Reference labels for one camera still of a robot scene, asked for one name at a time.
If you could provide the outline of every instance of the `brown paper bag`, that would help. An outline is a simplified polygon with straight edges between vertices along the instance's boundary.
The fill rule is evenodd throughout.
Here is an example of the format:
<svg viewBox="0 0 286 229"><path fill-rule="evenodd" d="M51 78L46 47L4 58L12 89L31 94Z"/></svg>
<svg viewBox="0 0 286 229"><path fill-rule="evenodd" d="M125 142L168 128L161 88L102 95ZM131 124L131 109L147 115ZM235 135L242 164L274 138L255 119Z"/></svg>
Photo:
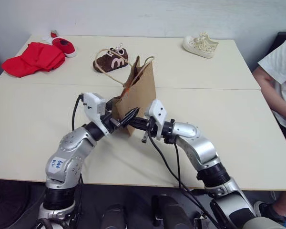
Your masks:
<svg viewBox="0 0 286 229"><path fill-rule="evenodd" d="M112 115L115 118L123 118L132 108L139 107L137 117L144 117L148 105L156 99L156 89L153 78L153 63L147 58L143 66L140 66L140 57L137 56L131 68L130 75L124 84L122 94L114 98L112 103ZM134 131L132 126L127 126L128 134Z"/></svg>

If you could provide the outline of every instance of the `rope handle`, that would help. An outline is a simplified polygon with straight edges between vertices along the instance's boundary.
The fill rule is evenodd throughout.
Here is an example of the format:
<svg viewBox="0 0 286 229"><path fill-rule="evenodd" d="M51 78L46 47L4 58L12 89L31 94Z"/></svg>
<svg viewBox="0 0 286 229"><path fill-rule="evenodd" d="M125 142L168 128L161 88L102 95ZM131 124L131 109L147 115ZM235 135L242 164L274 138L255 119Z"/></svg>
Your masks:
<svg viewBox="0 0 286 229"><path fill-rule="evenodd" d="M119 84L121 84L124 88L125 88L125 83L122 83L121 81L115 79L114 77L112 77L111 75L109 75L107 72L105 72L97 63L97 59L98 56L101 52L103 51L108 51L110 53L113 53L114 55L117 55L118 57L122 58L126 63L128 63L131 67L132 65L129 63L129 61L127 59L125 59L124 57L122 57L120 54L116 53L115 51L109 50L109 49L101 49L94 58L94 62L95 62L95 66L102 72L104 73L106 76L108 76L109 78L111 78L112 80L118 82ZM153 56L150 56L148 58L146 58L145 62L144 62L144 66L143 68L139 71L139 73L136 75L136 77L132 80L131 84L129 87L131 87L133 85L133 83L135 82L135 80L138 78L138 76L143 72L143 70L154 60Z"/></svg>

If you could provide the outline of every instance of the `red cloth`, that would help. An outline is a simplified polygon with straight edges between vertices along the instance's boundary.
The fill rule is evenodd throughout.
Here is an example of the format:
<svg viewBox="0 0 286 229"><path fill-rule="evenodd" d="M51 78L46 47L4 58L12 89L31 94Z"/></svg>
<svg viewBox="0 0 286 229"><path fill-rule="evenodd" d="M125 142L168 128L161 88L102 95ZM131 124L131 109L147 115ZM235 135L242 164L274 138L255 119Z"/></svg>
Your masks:
<svg viewBox="0 0 286 229"><path fill-rule="evenodd" d="M32 42L21 56L8 59L1 66L8 74L24 77L37 71L49 72L64 61L65 55L56 46Z"/></svg>

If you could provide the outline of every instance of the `table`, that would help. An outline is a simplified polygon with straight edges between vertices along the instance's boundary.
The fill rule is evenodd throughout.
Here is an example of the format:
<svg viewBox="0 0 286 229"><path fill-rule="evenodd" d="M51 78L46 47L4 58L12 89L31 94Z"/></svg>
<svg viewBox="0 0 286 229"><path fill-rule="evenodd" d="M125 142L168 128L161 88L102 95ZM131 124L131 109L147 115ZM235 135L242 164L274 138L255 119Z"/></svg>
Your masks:
<svg viewBox="0 0 286 229"><path fill-rule="evenodd" d="M44 181L45 165L71 130L75 99L96 92L110 99L116 86L0 83L0 178ZM286 190L286 141L259 90L157 88L169 120L189 122L215 145L241 189ZM87 123L79 105L75 126ZM90 184L177 186L143 132L116 132L86 158L83 179ZM157 142L176 172L173 146ZM189 187L202 188L180 150L181 174Z"/></svg>
<svg viewBox="0 0 286 229"><path fill-rule="evenodd" d="M99 50L115 47L122 42L131 63L137 55L141 57L141 63L147 57L155 56L153 69L156 87L260 89L233 40L219 40L215 56L206 59L185 51L180 38L92 36L64 38L76 46L78 50L76 57L66 58L62 66L49 73L39 72L21 79L3 73L0 82L119 86L117 82L92 69L91 63ZM28 43L40 41L39 36L31 36L18 55L23 53ZM130 67L126 67L111 72L111 75L125 82L129 72Z"/></svg>

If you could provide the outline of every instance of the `white wall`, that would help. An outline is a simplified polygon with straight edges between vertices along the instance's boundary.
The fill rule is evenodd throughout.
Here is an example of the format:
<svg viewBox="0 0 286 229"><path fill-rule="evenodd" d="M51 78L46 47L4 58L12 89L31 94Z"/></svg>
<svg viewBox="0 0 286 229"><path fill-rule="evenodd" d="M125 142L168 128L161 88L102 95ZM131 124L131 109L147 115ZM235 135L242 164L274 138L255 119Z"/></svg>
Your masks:
<svg viewBox="0 0 286 229"><path fill-rule="evenodd" d="M147 37L207 31L211 38L234 39L253 68L276 33L286 30L286 0L0 0L0 62L30 34L51 29Z"/></svg>

